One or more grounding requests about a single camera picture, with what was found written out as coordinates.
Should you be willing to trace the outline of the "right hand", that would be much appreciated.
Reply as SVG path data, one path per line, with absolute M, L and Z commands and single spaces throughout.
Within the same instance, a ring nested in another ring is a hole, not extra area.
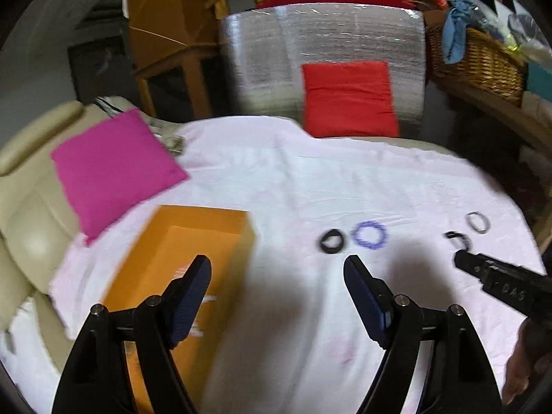
M 533 375 L 551 368 L 551 320 L 540 323 L 525 319 L 519 327 L 513 354 L 505 367 L 502 403 L 509 405 L 530 385 Z

